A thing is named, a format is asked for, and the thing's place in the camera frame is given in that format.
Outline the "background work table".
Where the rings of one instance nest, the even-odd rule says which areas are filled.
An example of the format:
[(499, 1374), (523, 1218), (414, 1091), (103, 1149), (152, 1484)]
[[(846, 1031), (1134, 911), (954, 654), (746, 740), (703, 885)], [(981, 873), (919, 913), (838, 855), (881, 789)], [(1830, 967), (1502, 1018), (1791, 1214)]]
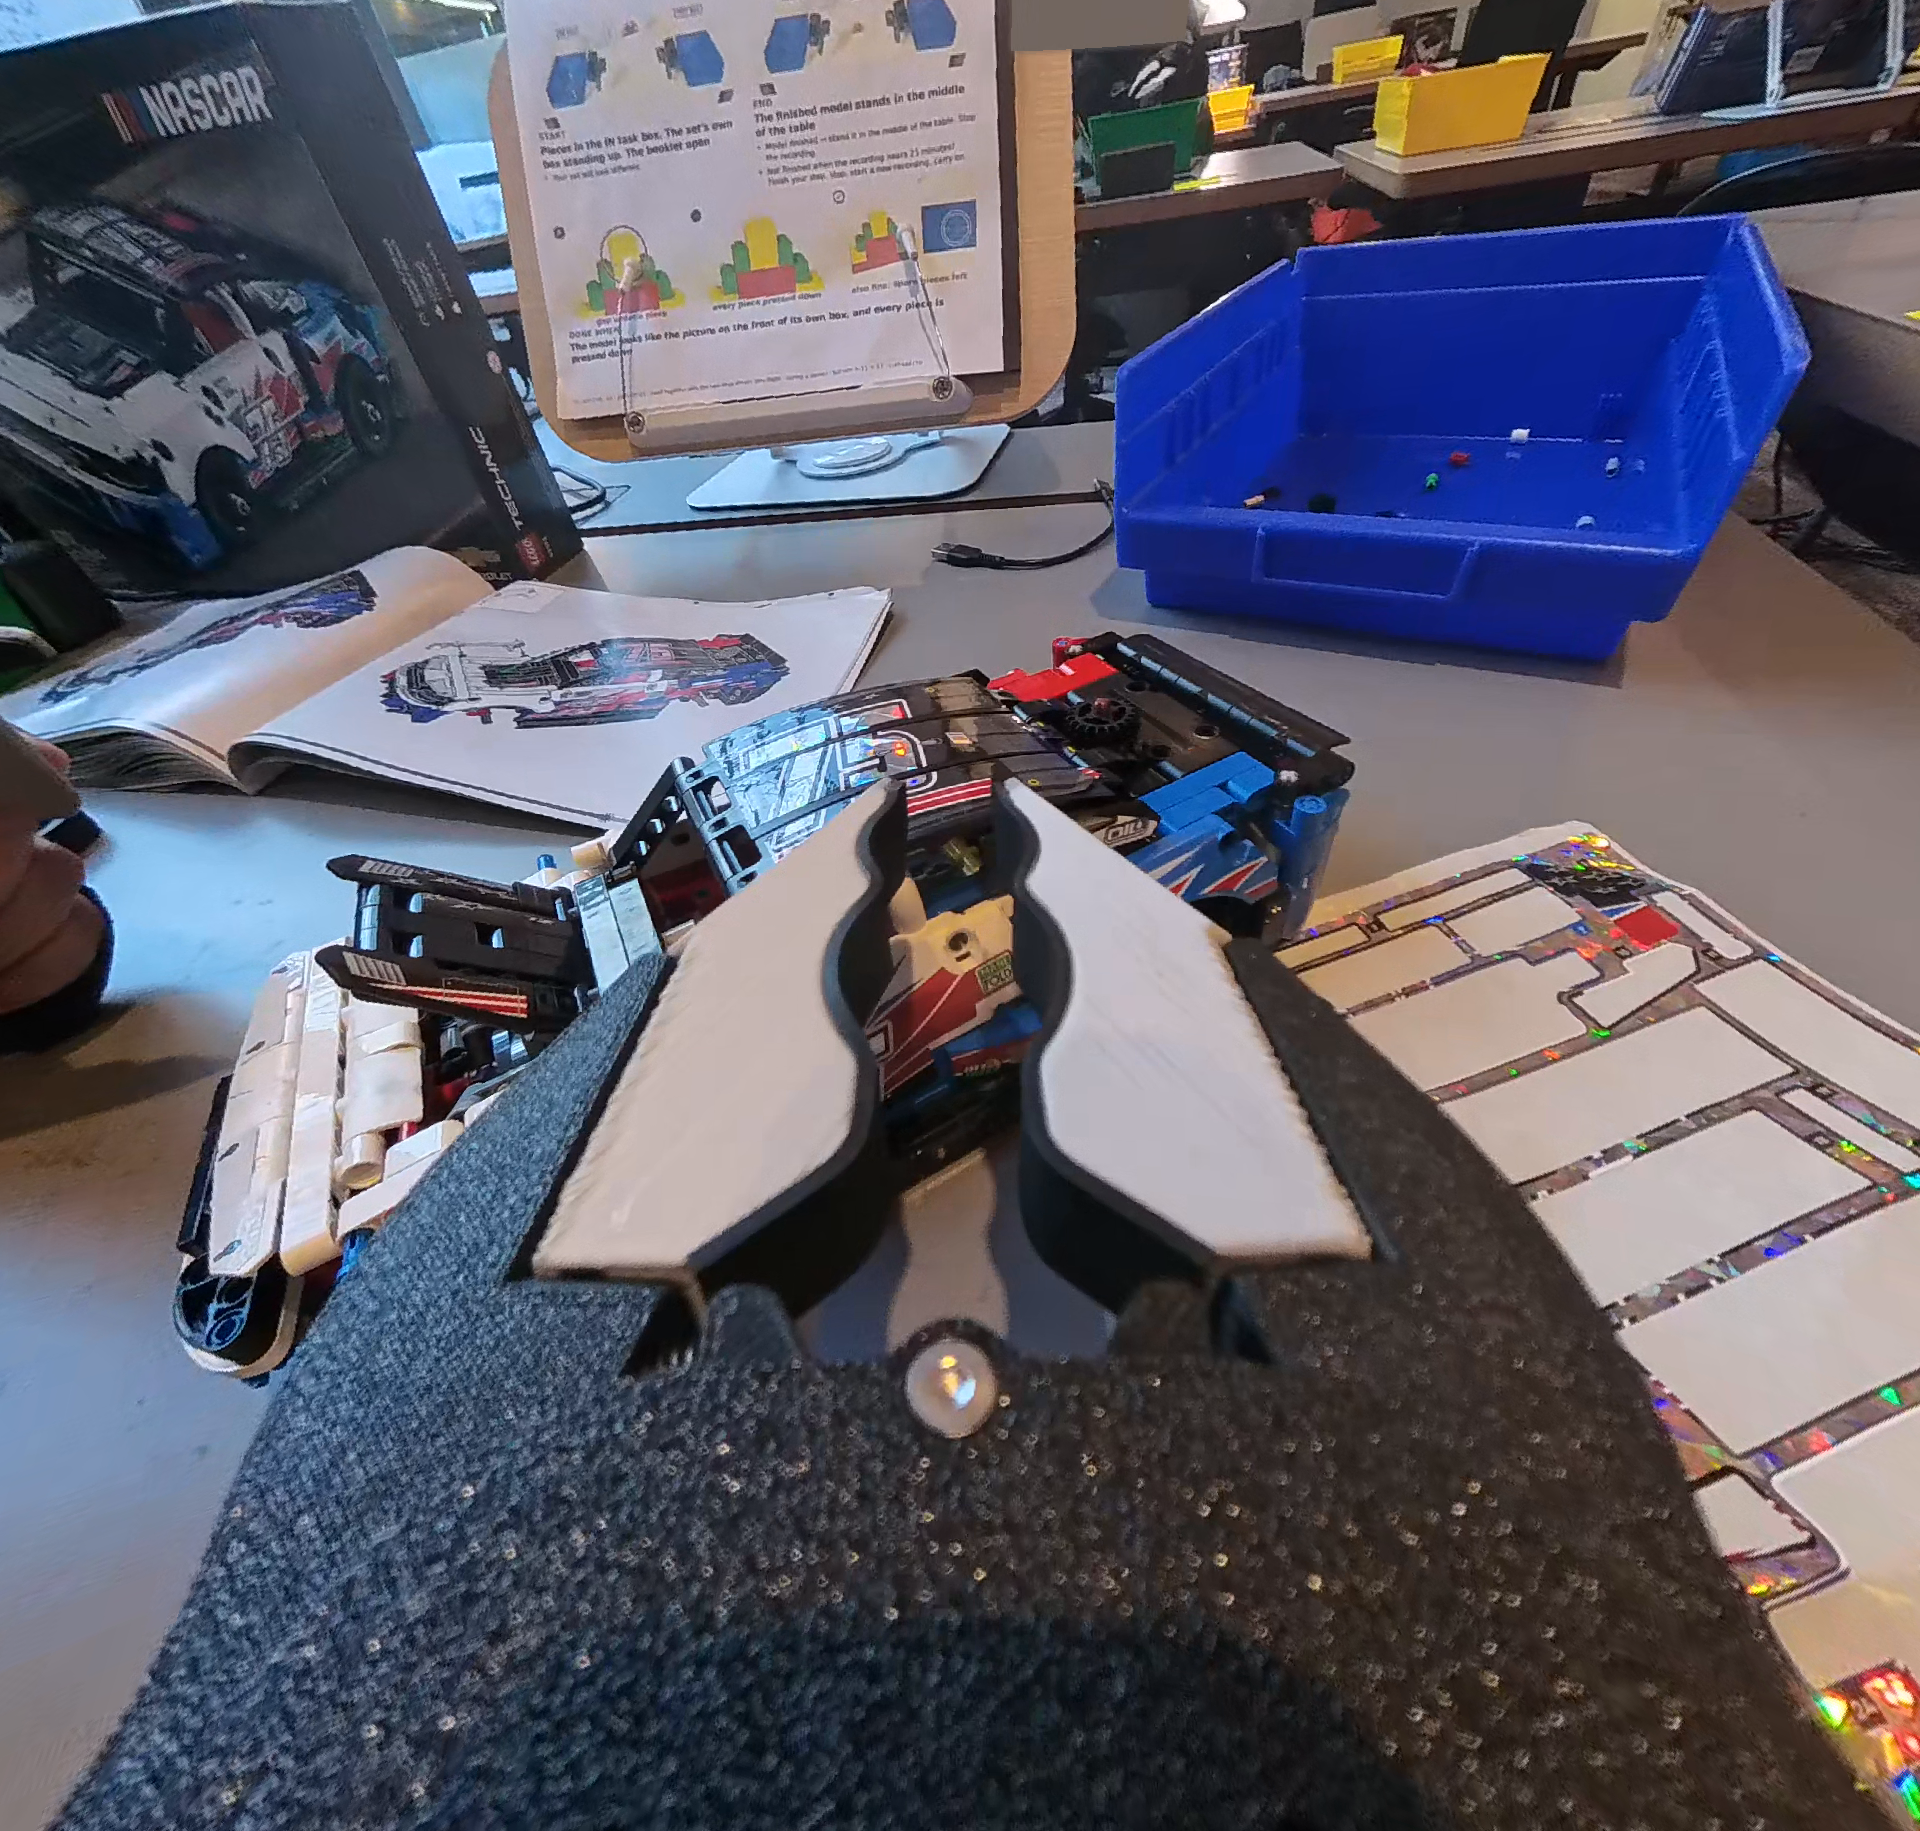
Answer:
[(1344, 180), (1346, 169), (1337, 159), (1305, 144), (1217, 150), (1198, 178), (1172, 189), (1080, 202), (1074, 214), (1076, 236), (1307, 204), (1329, 197)]
[(1395, 154), (1369, 139), (1337, 148), (1333, 159), (1354, 184), (1421, 204), (1759, 148), (1849, 144), (1907, 133), (1916, 116), (1918, 75), (1903, 75), (1886, 90), (1815, 92), (1776, 109), (1659, 116), (1626, 99), (1573, 105), (1530, 116), (1506, 144)]

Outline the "toy brick race car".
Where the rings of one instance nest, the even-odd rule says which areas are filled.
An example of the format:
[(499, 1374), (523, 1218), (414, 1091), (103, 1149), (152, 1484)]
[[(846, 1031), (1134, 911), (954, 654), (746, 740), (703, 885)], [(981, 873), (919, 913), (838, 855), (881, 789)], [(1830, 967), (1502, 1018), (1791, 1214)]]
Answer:
[(1234, 935), (1294, 935), (1356, 770), (1348, 740), (1151, 635), (1061, 639), (1052, 667), (864, 686), (671, 759), (636, 815), (564, 870), (497, 883), (371, 855), (345, 941), (283, 958), (219, 1087), (180, 1222), (174, 1325), (259, 1385), (420, 1177), (617, 980), (874, 783), (906, 810), (891, 971), (866, 1018), (904, 1184), (1016, 1113), (1039, 1031), (992, 793), (1037, 791)]

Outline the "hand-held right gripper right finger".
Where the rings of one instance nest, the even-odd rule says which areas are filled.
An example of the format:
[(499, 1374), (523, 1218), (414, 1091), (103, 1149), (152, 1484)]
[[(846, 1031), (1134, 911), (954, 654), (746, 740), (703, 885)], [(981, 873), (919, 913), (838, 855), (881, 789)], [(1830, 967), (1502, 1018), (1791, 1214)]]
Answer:
[(1052, 1267), (1367, 1261), (1374, 1237), (1221, 926), (1024, 783), (996, 793), (1020, 1070), (1020, 1203)]

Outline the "holographic sticker sheet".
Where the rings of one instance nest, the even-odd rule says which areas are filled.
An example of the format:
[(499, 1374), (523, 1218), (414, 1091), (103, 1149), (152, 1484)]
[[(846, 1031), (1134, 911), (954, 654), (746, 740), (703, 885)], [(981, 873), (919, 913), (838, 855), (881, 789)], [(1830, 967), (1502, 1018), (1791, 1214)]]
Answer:
[(1277, 956), (1545, 1226), (1828, 1739), (1916, 1827), (1916, 1031), (1581, 823), (1320, 898)]

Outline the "printed instruction sheet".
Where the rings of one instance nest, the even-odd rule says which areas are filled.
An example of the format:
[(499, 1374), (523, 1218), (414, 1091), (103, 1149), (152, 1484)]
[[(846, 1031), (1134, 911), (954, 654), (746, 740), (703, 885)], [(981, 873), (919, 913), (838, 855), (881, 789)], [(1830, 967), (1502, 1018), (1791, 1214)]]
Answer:
[(1020, 358), (1003, 0), (506, 0), (555, 418)]

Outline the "toy car set box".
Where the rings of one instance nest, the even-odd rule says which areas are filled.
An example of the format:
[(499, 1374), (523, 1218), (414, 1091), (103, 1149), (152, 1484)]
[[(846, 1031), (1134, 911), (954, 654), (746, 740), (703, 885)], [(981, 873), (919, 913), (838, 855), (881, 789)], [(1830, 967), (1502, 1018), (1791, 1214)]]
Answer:
[(583, 549), (394, 94), (341, 2), (2, 58), (4, 540), (255, 596), (424, 545)]

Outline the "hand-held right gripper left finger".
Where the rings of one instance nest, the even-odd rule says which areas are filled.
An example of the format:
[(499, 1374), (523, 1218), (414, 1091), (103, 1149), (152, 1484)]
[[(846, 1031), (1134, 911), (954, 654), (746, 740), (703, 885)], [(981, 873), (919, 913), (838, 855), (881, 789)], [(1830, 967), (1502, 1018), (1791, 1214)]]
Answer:
[(849, 1280), (894, 1192), (876, 1053), (906, 866), (898, 785), (716, 907), (677, 954), (531, 1248), (540, 1278)]

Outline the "large yellow storage bin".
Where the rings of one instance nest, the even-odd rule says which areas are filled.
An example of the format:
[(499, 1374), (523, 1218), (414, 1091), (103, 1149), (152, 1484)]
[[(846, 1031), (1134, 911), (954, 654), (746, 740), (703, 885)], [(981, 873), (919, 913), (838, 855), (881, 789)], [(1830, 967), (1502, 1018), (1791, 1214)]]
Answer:
[(1386, 75), (1376, 92), (1376, 148), (1414, 159), (1513, 144), (1551, 62), (1549, 54), (1513, 54), (1487, 64)]

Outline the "neighbouring table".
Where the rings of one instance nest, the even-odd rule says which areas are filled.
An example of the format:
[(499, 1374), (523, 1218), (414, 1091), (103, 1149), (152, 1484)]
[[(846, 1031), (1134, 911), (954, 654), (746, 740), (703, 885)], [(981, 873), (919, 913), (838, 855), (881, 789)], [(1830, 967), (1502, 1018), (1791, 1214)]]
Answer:
[(1751, 221), (1809, 343), (1798, 403), (1918, 446), (1918, 191)]

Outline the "grey desk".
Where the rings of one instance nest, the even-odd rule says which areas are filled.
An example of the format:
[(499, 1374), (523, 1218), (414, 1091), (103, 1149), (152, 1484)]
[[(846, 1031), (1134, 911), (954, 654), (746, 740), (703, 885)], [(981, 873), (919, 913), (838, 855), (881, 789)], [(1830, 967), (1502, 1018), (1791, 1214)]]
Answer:
[[(1041, 667), (1146, 628), (1348, 733), (1331, 888), (1584, 819), (1916, 1025), (1916, 645), (1740, 519), (1671, 615), (1603, 667), (1157, 611), (1110, 549), (947, 570), (941, 540), (1039, 557), (1093, 504), (591, 538), (564, 581), (759, 600), (885, 587), (870, 678)], [(341, 931), (324, 864), (379, 851), (512, 875), (570, 832), (444, 795), (287, 774), (259, 795), (103, 793), (105, 1021), (4, 1061), (4, 1827), (43, 1827), (129, 1705), (195, 1576), (266, 1394), (174, 1340), (174, 1239), (216, 1078), (272, 963)]]

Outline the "blue storage bin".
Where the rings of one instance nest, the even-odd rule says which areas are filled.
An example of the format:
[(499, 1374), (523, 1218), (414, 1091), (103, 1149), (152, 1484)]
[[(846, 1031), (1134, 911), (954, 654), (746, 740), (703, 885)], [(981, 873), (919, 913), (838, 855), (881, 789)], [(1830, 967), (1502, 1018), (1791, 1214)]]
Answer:
[(1119, 369), (1116, 560), (1161, 609), (1603, 663), (1809, 360), (1744, 214), (1311, 249)]

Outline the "thick instruction booklet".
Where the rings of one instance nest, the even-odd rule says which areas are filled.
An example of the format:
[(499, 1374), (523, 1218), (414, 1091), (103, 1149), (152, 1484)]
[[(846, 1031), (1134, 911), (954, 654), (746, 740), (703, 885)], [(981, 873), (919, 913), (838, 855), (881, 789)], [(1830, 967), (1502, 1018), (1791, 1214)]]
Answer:
[(711, 740), (849, 690), (891, 609), (874, 587), (493, 590), (446, 551), (396, 547), (182, 609), (4, 695), (4, 720), (88, 789), (253, 793), (317, 768), (604, 830)]

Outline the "person's left hand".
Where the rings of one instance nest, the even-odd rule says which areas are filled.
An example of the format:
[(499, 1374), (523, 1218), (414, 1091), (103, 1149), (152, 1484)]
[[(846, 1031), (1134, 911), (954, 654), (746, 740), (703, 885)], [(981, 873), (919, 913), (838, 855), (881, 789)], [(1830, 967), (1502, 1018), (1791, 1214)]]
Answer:
[(84, 860), (39, 836), (32, 819), (2, 830), (2, 1014), (36, 1008), (84, 978), (105, 926), (84, 894)]

